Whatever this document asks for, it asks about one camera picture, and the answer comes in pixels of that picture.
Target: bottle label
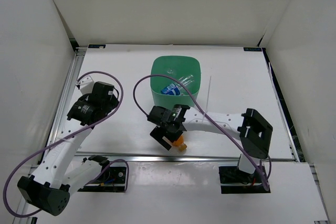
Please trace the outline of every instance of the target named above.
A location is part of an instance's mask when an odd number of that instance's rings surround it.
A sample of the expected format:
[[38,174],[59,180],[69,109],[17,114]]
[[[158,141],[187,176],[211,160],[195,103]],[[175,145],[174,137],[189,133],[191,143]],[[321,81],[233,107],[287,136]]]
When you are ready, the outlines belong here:
[[161,94],[169,94],[169,95],[180,95],[180,91],[175,84],[170,84],[169,86],[165,87],[161,90]]

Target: green trash can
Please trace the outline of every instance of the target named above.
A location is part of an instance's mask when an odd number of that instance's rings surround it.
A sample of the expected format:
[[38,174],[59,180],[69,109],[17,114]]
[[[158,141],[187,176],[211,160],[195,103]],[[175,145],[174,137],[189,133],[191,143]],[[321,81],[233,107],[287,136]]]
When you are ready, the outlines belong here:
[[[187,56],[161,56],[158,57],[152,66],[151,74],[164,74],[179,79],[183,76],[194,76],[194,83],[189,91],[197,98],[201,86],[201,67],[198,60]],[[156,106],[171,110],[175,104],[194,106],[189,95],[167,95],[161,94],[161,90],[170,85],[173,81],[164,77],[152,77],[151,89]]]

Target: purple cable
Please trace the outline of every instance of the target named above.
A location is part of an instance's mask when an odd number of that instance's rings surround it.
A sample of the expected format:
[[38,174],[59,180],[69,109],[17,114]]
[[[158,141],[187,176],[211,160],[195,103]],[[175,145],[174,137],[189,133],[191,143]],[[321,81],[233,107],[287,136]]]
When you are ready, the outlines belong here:
[[127,161],[123,160],[123,159],[116,159],[116,160],[113,160],[109,163],[109,165],[107,165],[103,170],[101,170],[100,174],[94,178],[93,180],[91,180],[90,182],[87,182],[87,184],[91,184],[92,182],[94,182],[95,180],[97,180],[101,175],[103,175],[103,173],[114,163],[116,162],[123,162],[126,164],[126,167],[127,167],[127,175],[126,175],[126,182],[125,182],[125,191],[127,191],[127,188],[128,188],[128,178],[130,176],[130,167],[128,166],[128,163]]
[[254,168],[256,169],[257,173],[259,174],[261,181],[262,181],[262,186],[264,187],[264,189],[266,191],[269,190],[269,185],[268,185],[268,180],[267,178],[264,176],[263,174],[263,170],[261,170],[259,168],[259,166],[252,160],[252,158],[247,154],[247,152],[245,152],[245,150],[237,143],[236,140],[234,140],[234,138],[227,133],[223,128],[221,128],[210,116],[208,116],[204,110],[201,108],[201,106],[196,102],[196,99],[193,97],[193,95],[190,93],[190,91],[185,87],[185,85],[183,85],[182,83],[180,83],[178,80],[170,77],[170,76],[166,76],[164,74],[151,74],[149,76],[145,76],[143,78],[141,78],[134,86],[133,89],[133,99],[135,104],[138,106],[138,108],[146,115],[148,116],[148,114],[140,107],[140,105],[137,102],[137,99],[135,97],[135,90],[137,88],[137,86],[140,84],[140,82],[142,82],[143,80],[147,79],[147,78],[151,78],[151,77],[165,77],[168,79],[171,79],[172,81],[178,83],[179,85],[181,85],[182,88],[184,88],[184,90],[188,93],[188,95],[190,96],[190,98],[193,100],[193,102],[195,103],[196,107],[198,108],[198,110],[216,127],[218,128],[224,135],[226,135],[234,144],[235,146],[247,157],[247,159],[251,162],[251,164],[254,166]]
[[50,148],[53,148],[54,146],[56,146],[56,145],[58,145],[58,144],[61,144],[62,142],[64,142],[64,140],[69,139],[69,138],[72,138],[73,136],[75,136],[75,135],[77,135],[77,134],[79,134],[79,133],[81,133],[81,132],[83,132],[83,131],[85,131],[85,130],[87,130],[87,129],[89,129],[89,128],[92,128],[92,127],[96,126],[97,124],[102,123],[103,121],[105,121],[105,120],[108,119],[109,117],[113,116],[113,115],[117,112],[117,110],[119,109],[119,107],[120,107],[120,105],[121,105],[121,102],[122,102],[122,99],[123,99],[123,96],[124,96],[124,89],[123,89],[123,87],[122,87],[120,81],[119,81],[116,77],[114,77],[113,75],[111,75],[111,74],[109,74],[109,73],[102,72],[102,71],[90,71],[90,72],[87,72],[87,73],[83,74],[81,77],[79,77],[78,80],[77,80],[77,82],[79,82],[81,79],[83,79],[83,77],[85,77],[85,76],[87,76],[87,75],[89,75],[89,74],[92,74],[92,73],[100,73],[100,74],[104,74],[104,75],[106,75],[106,76],[111,77],[113,80],[115,80],[115,81],[118,83],[118,85],[119,85],[119,87],[120,87],[120,101],[119,101],[119,104],[118,104],[117,107],[116,107],[110,114],[108,114],[105,118],[103,118],[103,119],[97,121],[96,123],[92,123],[91,125],[87,125],[87,126],[81,128],[80,130],[77,130],[77,131],[75,131],[75,132],[73,132],[73,133],[71,133],[71,134],[65,136],[64,138],[60,139],[59,141],[54,142],[53,144],[50,144],[50,145],[48,145],[48,146],[46,146],[46,147],[40,149],[39,151],[37,151],[37,152],[31,154],[29,157],[25,158],[23,161],[21,161],[21,163],[19,163],[19,164],[13,169],[13,171],[11,172],[11,174],[8,176],[8,178],[7,178],[7,180],[6,180],[6,183],[5,183],[5,185],[4,185],[3,195],[2,195],[2,198],[3,198],[3,201],[4,201],[4,205],[5,205],[6,209],[7,209],[7,211],[8,211],[11,215],[13,215],[13,216],[15,216],[15,217],[18,217],[18,218],[27,218],[27,217],[33,216],[33,215],[35,215],[35,214],[37,214],[38,212],[41,211],[41,209],[39,209],[39,210],[37,210],[37,211],[35,211],[35,212],[32,212],[32,213],[30,213],[30,214],[20,215],[20,214],[16,213],[15,211],[13,211],[13,210],[10,208],[9,204],[8,204],[8,200],[7,200],[7,190],[8,190],[9,182],[10,182],[10,180],[13,178],[13,176],[14,176],[14,174],[17,172],[17,170],[19,170],[19,168],[20,168],[22,165],[24,165],[28,160],[30,160],[31,158],[35,157],[36,155],[38,155],[38,154],[40,154],[40,153],[42,153],[42,152],[44,152],[44,151],[46,151],[46,150],[48,150],[48,149],[50,149]]

